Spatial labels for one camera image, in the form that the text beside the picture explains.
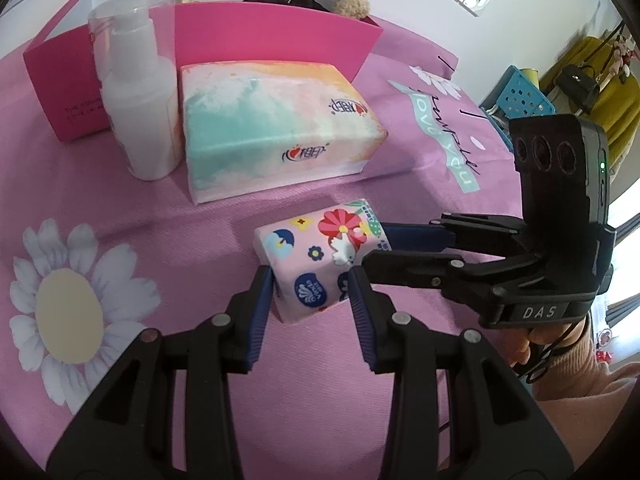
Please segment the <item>person's right hand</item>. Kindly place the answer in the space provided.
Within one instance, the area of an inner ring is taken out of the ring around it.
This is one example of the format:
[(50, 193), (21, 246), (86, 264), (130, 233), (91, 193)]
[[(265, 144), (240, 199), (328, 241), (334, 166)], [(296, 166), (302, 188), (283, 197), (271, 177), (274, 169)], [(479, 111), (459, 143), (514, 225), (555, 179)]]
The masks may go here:
[(531, 385), (547, 373), (551, 359), (578, 343), (589, 324), (589, 316), (570, 324), (544, 324), (534, 328), (506, 330), (504, 357), (518, 379)]

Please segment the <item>pink sleeved right forearm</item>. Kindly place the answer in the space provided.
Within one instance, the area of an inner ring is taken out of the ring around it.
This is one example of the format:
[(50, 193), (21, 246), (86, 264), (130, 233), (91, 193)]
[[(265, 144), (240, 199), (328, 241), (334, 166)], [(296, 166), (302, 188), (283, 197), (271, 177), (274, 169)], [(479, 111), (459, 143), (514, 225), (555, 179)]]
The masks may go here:
[(612, 372), (597, 361), (590, 323), (578, 343), (551, 359), (533, 396), (584, 479), (611, 478), (639, 448), (639, 364)]

